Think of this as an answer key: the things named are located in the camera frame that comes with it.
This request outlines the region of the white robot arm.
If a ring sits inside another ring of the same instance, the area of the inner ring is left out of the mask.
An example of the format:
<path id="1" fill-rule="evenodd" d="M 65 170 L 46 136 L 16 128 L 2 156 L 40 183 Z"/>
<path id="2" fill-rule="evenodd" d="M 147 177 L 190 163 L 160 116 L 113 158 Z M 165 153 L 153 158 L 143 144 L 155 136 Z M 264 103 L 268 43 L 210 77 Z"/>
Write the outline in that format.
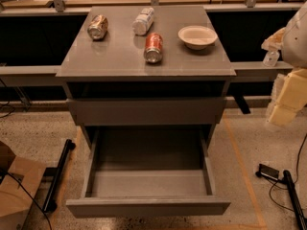
<path id="1" fill-rule="evenodd" d="M 293 67 L 287 76 L 276 77 L 267 109 L 267 124 L 284 127 L 307 104 L 307 2 L 284 28 L 265 39 L 261 48 L 280 50 L 283 61 Z"/>

